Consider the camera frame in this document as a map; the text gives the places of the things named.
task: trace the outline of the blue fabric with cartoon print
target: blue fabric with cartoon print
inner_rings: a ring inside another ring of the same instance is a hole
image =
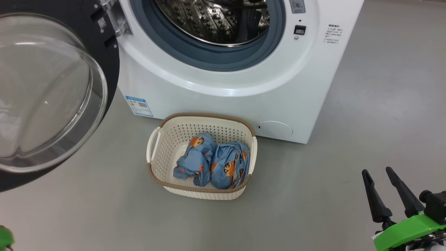
[[[211,177],[210,166],[217,144],[209,134],[198,134],[189,143],[186,153],[177,161],[173,176],[179,179],[194,178],[196,186],[205,186]]]
[[[241,185],[248,175],[249,158],[249,148],[240,141],[219,145],[211,167],[212,185],[218,189]]]

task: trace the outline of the gray floor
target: gray floor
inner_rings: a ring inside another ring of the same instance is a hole
[[[0,193],[15,250],[374,250],[361,170],[394,221],[404,208],[384,168],[415,194],[446,190],[446,8],[366,1],[307,145],[259,139],[235,201],[177,196],[146,170],[159,120],[115,101],[73,157]]]

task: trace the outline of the metal hinge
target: metal hinge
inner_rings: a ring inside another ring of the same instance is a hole
[[[101,0],[101,5],[102,9],[107,12],[117,37],[123,34],[133,34],[119,0]]]

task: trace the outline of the laundry basket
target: laundry basket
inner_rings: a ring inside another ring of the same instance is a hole
[[[217,144],[241,141],[249,147],[251,159],[248,176],[244,182],[229,189],[216,189],[209,182],[197,187],[193,179],[177,179],[173,169],[184,155],[191,139],[209,133]],[[150,175],[170,192],[206,200],[233,200],[240,196],[251,179],[257,157],[257,138],[254,129],[246,122],[232,118],[203,113],[178,113],[166,118],[156,128],[147,143],[147,163]]]

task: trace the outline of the front-loading washing machine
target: front-loading washing machine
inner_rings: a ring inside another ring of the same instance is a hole
[[[0,1],[0,192],[72,156],[119,86],[137,115],[307,143],[363,0]]]

